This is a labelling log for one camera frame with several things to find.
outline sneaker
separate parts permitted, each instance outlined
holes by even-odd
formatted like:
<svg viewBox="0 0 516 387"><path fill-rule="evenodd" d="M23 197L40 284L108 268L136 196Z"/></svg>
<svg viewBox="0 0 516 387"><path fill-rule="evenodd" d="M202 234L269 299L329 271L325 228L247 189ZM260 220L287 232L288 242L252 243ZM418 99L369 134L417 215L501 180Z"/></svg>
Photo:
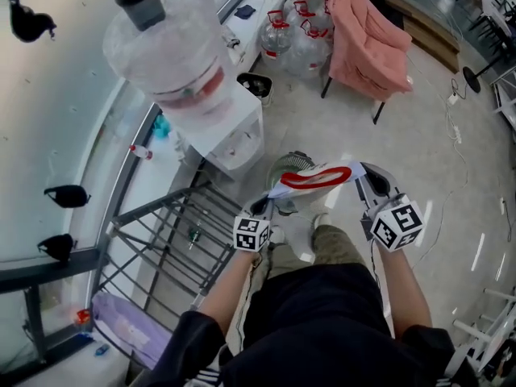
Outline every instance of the sneaker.
<svg viewBox="0 0 516 387"><path fill-rule="evenodd" d="M287 239L285 237L285 233L283 230L278 226L274 225L271 227L271 237L270 237L270 244L274 247L277 245L282 245L284 243L287 243Z"/></svg>
<svg viewBox="0 0 516 387"><path fill-rule="evenodd" d="M316 230L320 225L331 225L330 214L324 213L319 214L314 219L314 230Z"/></svg>

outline power strip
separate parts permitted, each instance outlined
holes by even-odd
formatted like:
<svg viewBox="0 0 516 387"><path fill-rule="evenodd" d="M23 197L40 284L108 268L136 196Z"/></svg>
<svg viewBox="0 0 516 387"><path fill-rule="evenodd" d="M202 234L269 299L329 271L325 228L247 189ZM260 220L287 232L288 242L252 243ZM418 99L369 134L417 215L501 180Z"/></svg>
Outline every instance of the power strip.
<svg viewBox="0 0 516 387"><path fill-rule="evenodd" d="M458 100L459 100L459 95L456 94L455 92L453 92L453 94L451 94L450 97L448 98L448 105L453 106L457 103Z"/></svg>
<svg viewBox="0 0 516 387"><path fill-rule="evenodd" d="M453 127L453 131L455 132L455 138L457 139L457 143L462 144L462 138L460 137L460 131L457 125Z"/></svg>

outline cable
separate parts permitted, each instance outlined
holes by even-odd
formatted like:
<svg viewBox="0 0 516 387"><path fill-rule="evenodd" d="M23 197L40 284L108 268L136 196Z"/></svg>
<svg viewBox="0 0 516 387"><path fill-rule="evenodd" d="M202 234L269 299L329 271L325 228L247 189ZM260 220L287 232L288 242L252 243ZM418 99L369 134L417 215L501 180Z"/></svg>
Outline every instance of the cable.
<svg viewBox="0 0 516 387"><path fill-rule="evenodd" d="M507 208L507 202L504 199L503 204L506 207L506 215L507 215L507 224L509 225L509 232L507 233L507 242L510 242L513 239L513 226L516 223L516 219L511 223L509 220L509 209Z"/></svg>
<svg viewBox="0 0 516 387"><path fill-rule="evenodd" d="M374 274L374 279L377 281L378 288L380 288L380 278L377 274L377 265L374 262L374 255L372 253L372 243L374 242L374 239L371 239L371 264L372 264L372 273Z"/></svg>
<svg viewBox="0 0 516 387"><path fill-rule="evenodd" d="M466 100L466 92L468 92L468 85L464 87L464 96L462 96L459 93L459 84L453 77L451 78L451 87L451 90L453 90L453 94L456 94L459 98Z"/></svg>
<svg viewBox="0 0 516 387"><path fill-rule="evenodd" d="M457 143L462 143L462 139L460 137L460 132L459 132L459 128L455 125L455 122L453 121L453 118L452 118L452 115L450 114L450 105L448 103L448 101L444 101L443 97L439 94L439 92L437 91L437 88L435 88L434 85L431 84L431 82L427 79L427 77L423 74L423 72L421 70L419 70L418 66L416 66L416 64L412 61L412 59L410 59L410 57L407 55L407 57L409 58L410 62L412 63L412 65L414 65L414 67L416 68L416 70L418 70L419 73L421 73L421 75L425 78L425 80L427 81L427 83L434 89L435 93L437 94L437 96L443 100L443 102L445 103L445 110L446 110L446 134L447 136L453 140L453 148L455 149L455 152L457 152L457 154L460 156L460 159L464 162L464 167L466 168L466 180L464 182L464 184L458 188L458 189L453 189L451 190L448 195L446 196L446 198L444 199L444 202L443 202L443 208L441 210L441 221L440 221L440 224L439 224L439 229L437 230L437 236L435 237L435 240L434 240L434 243L431 245L430 248L428 248L428 250L426 250L421 258L419 258L419 260L414 264L414 266L412 267L412 269L416 268L416 266L431 252L431 250L435 247L435 245L437 244L437 241L439 240L439 237L441 235L441 230L443 229L443 220L444 220L444 208L448 202L448 199L457 191L459 190L462 190L466 187L466 185L469 183L469 169L468 169L468 164L464 158L464 156L462 155L462 153L459 152L459 150L457 149ZM459 89L459 86L457 84L457 81L455 79L452 79L451 80L451 90L453 93L457 93L456 91ZM450 131L449 131L449 124L451 124L454 132L455 132L455 136L451 136L450 135Z"/></svg>

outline white floor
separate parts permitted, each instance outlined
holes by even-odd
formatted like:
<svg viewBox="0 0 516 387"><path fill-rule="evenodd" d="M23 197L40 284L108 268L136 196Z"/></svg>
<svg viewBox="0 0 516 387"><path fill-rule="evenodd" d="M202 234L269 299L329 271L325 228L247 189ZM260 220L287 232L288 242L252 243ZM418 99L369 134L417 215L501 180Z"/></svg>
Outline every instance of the white floor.
<svg viewBox="0 0 516 387"><path fill-rule="evenodd" d="M499 202L503 196L511 222L516 219L514 145L502 116L490 112L494 101L489 86L483 84L480 94L468 89L466 100L451 108L460 129L462 144L456 146L464 165L446 132L443 99L451 94L454 76L419 48L412 47L409 58L414 92L392 96L376 126L372 114L378 104L353 89L333 82L321 99L322 82L302 82L258 64L255 72L270 76L274 87L273 104L264 109L266 155L243 182L220 183L244 203L264 189L273 161L295 150L316 163L347 155L391 172L402 190L429 214L422 242L408 247L406 255L427 297L434 325L448 329L458 343L463 336L453 330L454 319L473 323L480 313L496 315L501 309L502 304L484 296L482 289L509 292L516 283L516 237L507 242L508 224ZM485 64L466 43L460 61L474 70ZM463 94L462 74L455 79ZM443 203L452 190L440 227ZM350 235L370 264L359 224L364 206L355 186L345 185L331 203L334 224ZM439 229L439 239L429 251ZM381 261L377 254L375 258L387 305Z"/></svg>

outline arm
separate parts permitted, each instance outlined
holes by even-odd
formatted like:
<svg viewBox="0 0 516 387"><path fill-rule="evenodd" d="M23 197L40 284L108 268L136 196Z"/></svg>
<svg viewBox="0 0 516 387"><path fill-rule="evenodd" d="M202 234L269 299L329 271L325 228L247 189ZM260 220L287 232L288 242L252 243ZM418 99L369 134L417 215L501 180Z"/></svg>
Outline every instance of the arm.
<svg viewBox="0 0 516 387"><path fill-rule="evenodd" d="M243 284L255 256L254 252L238 251L199 308L199 312L217 322L224 336L239 304Z"/></svg>
<svg viewBox="0 0 516 387"><path fill-rule="evenodd" d="M368 5L365 32L383 44L405 53L409 51L412 42L412 37L406 31L394 26L372 3Z"/></svg>
<svg viewBox="0 0 516 387"><path fill-rule="evenodd" d="M403 250L388 252L380 244L378 248L384 265L396 339L400 339L412 326L432 327L427 300Z"/></svg>

